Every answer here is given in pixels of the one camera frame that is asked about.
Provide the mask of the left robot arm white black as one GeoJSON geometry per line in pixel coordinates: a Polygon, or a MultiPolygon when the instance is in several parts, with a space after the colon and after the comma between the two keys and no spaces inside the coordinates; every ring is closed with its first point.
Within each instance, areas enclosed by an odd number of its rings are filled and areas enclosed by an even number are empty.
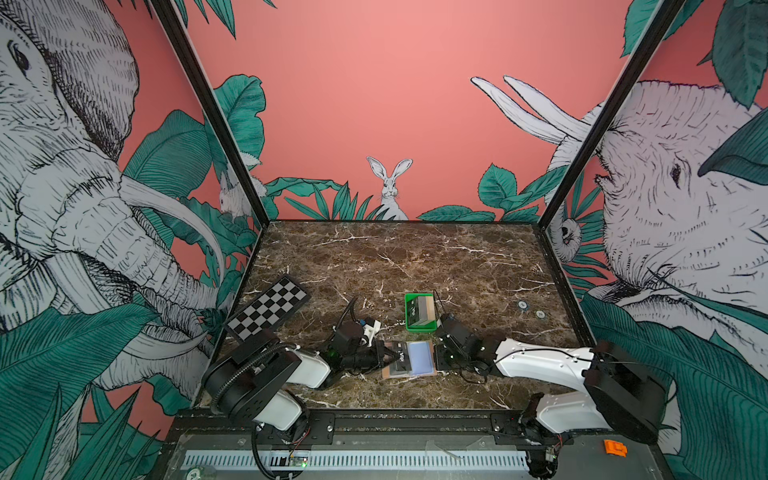
{"type": "Polygon", "coordinates": [[[317,349],[305,349],[263,330],[205,372],[210,409],[238,426],[269,425],[292,443],[309,429],[309,413],[287,384],[325,389],[346,373],[367,374],[405,359],[374,332],[369,324],[344,322],[317,349]]]}

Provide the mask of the green plastic tray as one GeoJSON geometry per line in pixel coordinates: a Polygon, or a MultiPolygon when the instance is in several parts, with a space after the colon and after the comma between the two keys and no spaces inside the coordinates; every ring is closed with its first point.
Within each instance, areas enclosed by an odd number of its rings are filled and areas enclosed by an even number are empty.
{"type": "Polygon", "coordinates": [[[437,330],[437,311],[432,293],[405,295],[405,327],[413,333],[432,333],[437,330]]]}

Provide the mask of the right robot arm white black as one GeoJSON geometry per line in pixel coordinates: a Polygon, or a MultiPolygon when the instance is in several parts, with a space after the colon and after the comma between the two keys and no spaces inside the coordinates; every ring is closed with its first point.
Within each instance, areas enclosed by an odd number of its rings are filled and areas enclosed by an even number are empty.
{"type": "Polygon", "coordinates": [[[642,444],[657,441],[667,389],[648,367],[617,345],[557,348],[513,338],[481,338],[453,315],[438,321],[439,358],[483,377],[524,378],[566,387],[535,394],[510,435],[553,446],[581,433],[613,432],[642,444]]]}

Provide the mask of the tan leather card holder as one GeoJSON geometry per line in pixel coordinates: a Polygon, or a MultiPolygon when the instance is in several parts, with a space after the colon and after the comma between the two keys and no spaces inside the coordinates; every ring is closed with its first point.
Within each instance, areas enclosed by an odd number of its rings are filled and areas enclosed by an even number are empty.
{"type": "MultiPolygon", "coordinates": [[[[388,351],[391,351],[391,354],[387,353],[385,358],[386,359],[392,359],[393,362],[396,359],[396,353],[391,349],[393,344],[395,342],[401,342],[401,341],[391,341],[391,342],[385,342],[384,346],[388,351]]],[[[436,374],[437,367],[434,359],[434,346],[431,341],[415,341],[415,342],[406,342],[408,344],[408,354],[410,357],[410,363],[411,363],[411,371],[408,375],[398,375],[393,376],[390,373],[390,365],[393,363],[388,364],[382,369],[382,378],[383,379],[397,379],[397,378],[412,378],[412,377],[423,377],[423,376],[433,376],[436,374]]]]}

